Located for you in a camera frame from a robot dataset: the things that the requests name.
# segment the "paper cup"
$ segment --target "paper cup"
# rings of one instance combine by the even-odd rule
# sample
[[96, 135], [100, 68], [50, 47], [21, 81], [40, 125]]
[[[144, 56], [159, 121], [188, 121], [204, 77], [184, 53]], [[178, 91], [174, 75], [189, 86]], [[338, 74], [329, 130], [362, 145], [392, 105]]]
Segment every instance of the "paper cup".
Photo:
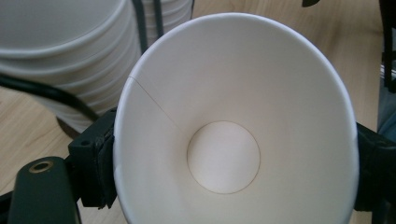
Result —
[[88, 78], [56, 85], [55, 87], [74, 94], [82, 94], [103, 87], [111, 82], [111, 80], [118, 78], [121, 75], [118, 72], [120, 67], [123, 64], [135, 64], [140, 56], [139, 39], [136, 30], [125, 34], [123, 39], [113, 52], [111, 52], [108, 59], [83, 69], [82, 72], [91, 74]]
[[[98, 115], [103, 115], [103, 113], [105, 113], [108, 109], [111, 109], [118, 104], [122, 87], [132, 67], [137, 61], [138, 56], [139, 55], [136, 57], [135, 55], [134, 57], [131, 57], [132, 60], [120, 63], [119, 67], [122, 69], [115, 71], [113, 80], [111, 82], [94, 91], [84, 92], [81, 95], [77, 95], [77, 98], [86, 103], [87, 106], [95, 111]], [[92, 124], [88, 118], [72, 107], [62, 105], [58, 102], [54, 102], [45, 98], [36, 97], [36, 100], [40, 104], [49, 108], [58, 118], [62, 119], [65, 123], [78, 132], [84, 131], [90, 124]]]
[[5, 0], [0, 7], [0, 57], [56, 48], [96, 29], [125, 0]]
[[165, 34], [126, 82], [114, 135], [129, 223], [333, 224], [353, 210], [347, 91], [318, 49], [276, 21], [219, 14]]
[[75, 80], [75, 78], [82, 79], [84, 76], [71, 77], [73, 73], [79, 69], [90, 66], [97, 61], [106, 57], [111, 50], [113, 50], [130, 26], [136, 27], [134, 17], [131, 15], [131, 3], [126, 2], [122, 5], [118, 14], [115, 16], [116, 22], [111, 22], [112, 26], [97, 36], [93, 42], [85, 43], [86, 36], [93, 36], [91, 32], [88, 35], [76, 40], [76, 45], [69, 45], [67, 51], [54, 51], [54, 55], [41, 55], [43, 57], [27, 58], [27, 59], [0, 59], [0, 71], [12, 75], [14, 77], [21, 77], [30, 80], [44, 81], [45, 83], [53, 84], [52, 80], [57, 80], [58, 83], [65, 83], [65, 79]]

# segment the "wooden surface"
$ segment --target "wooden surface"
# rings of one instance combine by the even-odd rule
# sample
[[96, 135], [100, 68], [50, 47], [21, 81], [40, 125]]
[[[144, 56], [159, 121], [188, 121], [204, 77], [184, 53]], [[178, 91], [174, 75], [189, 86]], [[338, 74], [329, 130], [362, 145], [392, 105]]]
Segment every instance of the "wooden surface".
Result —
[[[195, 0], [193, 17], [246, 12], [280, 21], [304, 35], [333, 64], [346, 84], [357, 121], [375, 130], [382, 26], [373, 0], [321, 0], [302, 8], [299, 0]], [[0, 88], [0, 194], [12, 190], [15, 175], [29, 161], [67, 156], [71, 141], [55, 117], [30, 96]], [[118, 202], [110, 210], [80, 206], [83, 223], [125, 223]], [[350, 223], [370, 223], [354, 214]]]

